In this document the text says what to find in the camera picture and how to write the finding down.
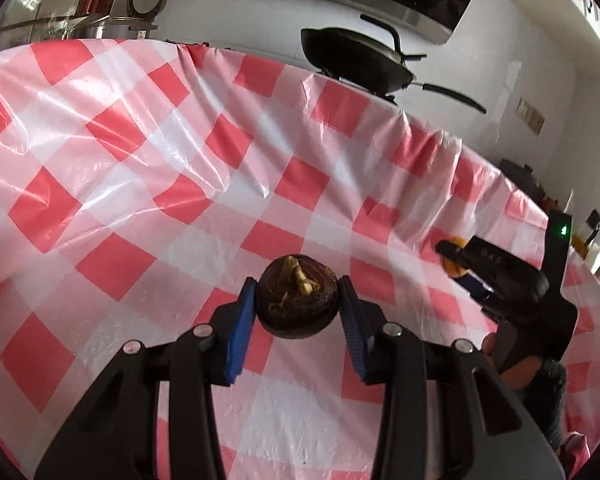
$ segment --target table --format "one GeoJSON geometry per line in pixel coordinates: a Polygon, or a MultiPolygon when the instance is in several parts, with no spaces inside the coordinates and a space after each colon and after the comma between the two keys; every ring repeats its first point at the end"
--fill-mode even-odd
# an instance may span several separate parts
{"type": "MultiPolygon", "coordinates": [[[[479,344],[493,326],[432,245],[477,234],[539,265],[545,226],[460,139],[305,70],[149,40],[1,52],[0,442],[31,478],[123,342],[173,340],[282,254],[349,274],[425,340],[479,344]]],[[[563,290],[580,309],[565,425],[595,447],[600,285],[573,253],[563,290]]],[[[256,324],[214,390],[228,477],[367,478],[381,399],[337,320],[296,341],[256,324]]]]}

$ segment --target brown round vegetable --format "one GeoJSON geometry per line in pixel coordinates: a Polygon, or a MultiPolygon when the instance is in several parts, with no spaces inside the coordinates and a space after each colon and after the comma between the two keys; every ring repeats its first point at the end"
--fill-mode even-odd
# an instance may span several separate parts
{"type": "Polygon", "coordinates": [[[258,283],[256,313],[268,332],[287,339],[317,334],[338,311],[335,273],[302,254],[269,264],[258,283]]]}

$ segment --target black pot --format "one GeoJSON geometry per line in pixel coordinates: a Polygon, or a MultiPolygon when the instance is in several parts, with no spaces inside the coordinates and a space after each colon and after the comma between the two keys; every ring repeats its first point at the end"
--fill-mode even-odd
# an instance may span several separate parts
{"type": "Polygon", "coordinates": [[[415,82],[415,75],[404,63],[420,61],[427,55],[404,54],[400,50],[400,36],[391,25],[366,14],[361,14],[360,18],[387,30],[394,38],[394,49],[348,28],[303,28],[300,31],[302,50],[309,63],[329,77],[346,79],[382,97],[416,84],[423,90],[443,94],[482,114],[487,113],[481,104],[460,92],[415,82]]]}

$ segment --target white wall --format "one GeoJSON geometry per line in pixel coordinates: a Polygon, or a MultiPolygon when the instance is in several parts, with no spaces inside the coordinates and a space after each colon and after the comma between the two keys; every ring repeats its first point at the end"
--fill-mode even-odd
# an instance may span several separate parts
{"type": "MultiPolygon", "coordinates": [[[[152,37],[208,41],[312,69],[300,45],[303,27],[355,28],[391,44],[389,34],[360,13],[325,0],[170,0],[152,37]]],[[[455,88],[481,102],[487,116],[418,87],[402,91],[406,111],[459,137],[483,156],[529,164],[542,177],[560,137],[575,80],[573,64],[509,0],[472,0],[446,45],[401,29],[405,52],[427,52],[413,63],[418,79],[455,88]],[[524,96],[546,117],[538,137],[514,116],[524,96]]]]}
{"type": "Polygon", "coordinates": [[[574,189],[575,225],[593,208],[600,213],[600,79],[578,74],[568,122],[542,183],[561,204],[574,189]]]}

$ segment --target silver screw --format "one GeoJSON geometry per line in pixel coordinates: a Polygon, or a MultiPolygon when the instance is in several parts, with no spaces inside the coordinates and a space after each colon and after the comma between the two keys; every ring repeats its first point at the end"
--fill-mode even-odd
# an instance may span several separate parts
{"type": "Polygon", "coordinates": [[[398,337],[402,335],[402,327],[397,323],[385,323],[382,326],[382,331],[391,337],[398,337]]]}
{"type": "Polygon", "coordinates": [[[193,327],[193,335],[199,338],[209,337],[214,332],[214,328],[208,323],[196,325],[193,327]]]}
{"type": "Polygon", "coordinates": [[[470,354],[474,351],[474,344],[468,339],[456,339],[454,348],[463,354],[470,354]]]}
{"type": "Polygon", "coordinates": [[[123,345],[122,351],[125,354],[133,355],[133,354],[137,354],[141,348],[142,348],[142,343],[139,341],[136,341],[135,339],[132,339],[131,341],[127,341],[123,345]]]}

